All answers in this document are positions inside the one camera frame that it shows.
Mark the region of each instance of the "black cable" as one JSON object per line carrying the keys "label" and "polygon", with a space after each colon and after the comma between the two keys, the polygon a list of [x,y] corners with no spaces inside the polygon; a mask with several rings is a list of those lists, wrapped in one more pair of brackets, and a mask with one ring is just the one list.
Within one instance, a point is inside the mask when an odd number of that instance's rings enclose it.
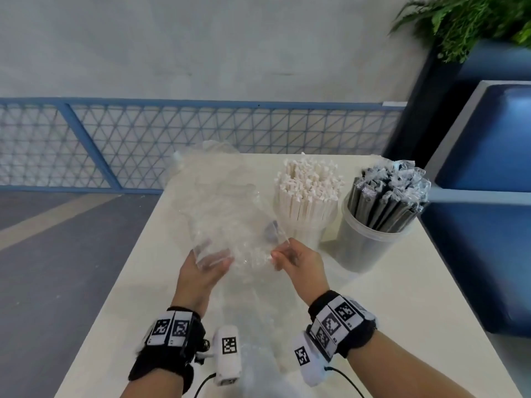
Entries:
{"label": "black cable", "polygon": [[332,371],[336,371],[337,373],[341,374],[343,377],[345,377],[345,378],[348,380],[349,383],[352,384],[352,387],[354,387],[354,388],[356,389],[356,391],[358,392],[358,394],[361,395],[362,398],[365,398],[365,397],[363,396],[362,392],[358,389],[358,387],[356,387],[356,385],[352,382],[352,380],[351,380],[350,378],[348,378],[347,375],[346,375],[345,373],[343,373],[341,370],[338,370],[338,369],[336,369],[336,368],[334,368],[334,367],[328,367],[328,366],[325,367],[324,369],[325,369],[326,371],[330,371],[330,370],[332,370]]}
{"label": "black cable", "polygon": [[196,394],[194,395],[194,398],[197,398],[197,396],[199,395],[199,392],[201,391],[201,388],[203,388],[203,385],[204,385],[207,381],[209,381],[211,378],[214,378],[214,377],[216,377],[216,373],[212,373],[211,375],[209,375],[207,378],[205,378],[205,379],[203,380],[203,382],[201,383],[201,385],[200,385],[199,388],[197,389]]}

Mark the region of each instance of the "concrete wall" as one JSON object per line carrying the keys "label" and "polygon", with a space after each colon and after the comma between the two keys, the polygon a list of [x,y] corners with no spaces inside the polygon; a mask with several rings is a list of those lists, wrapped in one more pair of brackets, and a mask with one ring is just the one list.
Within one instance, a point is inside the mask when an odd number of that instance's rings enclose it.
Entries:
{"label": "concrete wall", "polygon": [[0,0],[0,96],[406,100],[406,0]]}

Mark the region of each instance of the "clear plastic container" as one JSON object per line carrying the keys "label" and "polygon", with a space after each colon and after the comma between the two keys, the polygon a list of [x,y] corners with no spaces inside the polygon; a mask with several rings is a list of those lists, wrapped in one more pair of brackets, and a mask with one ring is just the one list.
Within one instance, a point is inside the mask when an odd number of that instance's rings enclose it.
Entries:
{"label": "clear plastic container", "polygon": [[323,238],[326,228],[335,220],[337,216],[337,207],[331,213],[327,221],[322,222],[306,222],[306,221],[293,221],[286,218],[278,212],[277,204],[274,202],[275,213],[277,220],[279,221],[281,229],[284,231],[287,237],[293,237],[301,243],[310,247],[312,250],[316,250]]}
{"label": "clear plastic container", "polygon": [[336,238],[334,258],[345,269],[364,273],[397,241],[409,232],[410,225],[400,233],[378,232],[360,223],[347,208],[346,196],[341,209],[343,218]]}

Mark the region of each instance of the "white table surface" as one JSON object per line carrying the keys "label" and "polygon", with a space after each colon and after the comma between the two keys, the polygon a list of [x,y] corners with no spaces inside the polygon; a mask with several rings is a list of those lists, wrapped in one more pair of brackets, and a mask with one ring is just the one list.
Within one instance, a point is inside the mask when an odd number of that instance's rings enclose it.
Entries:
{"label": "white table surface", "polygon": [[[286,155],[245,154],[243,158],[257,173],[260,193],[271,198],[272,180]],[[338,164],[347,183],[376,159],[344,155],[330,158]],[[179,268],[191,247],[186,221],[172,206],[175,184],[172,182],[160,198],[56,398],[111,398],[123,391],[134,350],[153,319],[171,301]],[[339,221],[329,227],[324,240],[335,237]],[[330,286],[359,300],[378,316],[383,333],[475,396],[521,397],[420,222],[415,221],[412,227],[411,233],[375,268],[360,277],[323,254]],[[303,316],[304,308],[298,307]],[[215,316],[212,310],[204,320],[207,335],[214,331],[208,327],[211,316]],[[361,385],[344,360],[335,358],[333,364]],[[188,395],[212,370],[208,362],[196,370]],[[300,396],[339,398],[356,394],[339,375],[332,375],[316,388],[305,386],[297,371],[284,373],[283,377]],[[237,396],[231,388],[209,383],[201,396]]]}

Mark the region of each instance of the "blue cushion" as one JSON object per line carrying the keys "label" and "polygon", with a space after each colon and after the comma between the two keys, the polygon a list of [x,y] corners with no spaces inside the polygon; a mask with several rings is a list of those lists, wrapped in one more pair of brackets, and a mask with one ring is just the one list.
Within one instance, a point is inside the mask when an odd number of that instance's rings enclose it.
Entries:
{"label": "blue cushion", "polygon": [[531,337],[531,206],[433,203],[421,219],[483,327]]}
{"label": "blue cushion", "polygon": [[487,88],[435,182],[443,188],[531,192],[531,86]]}

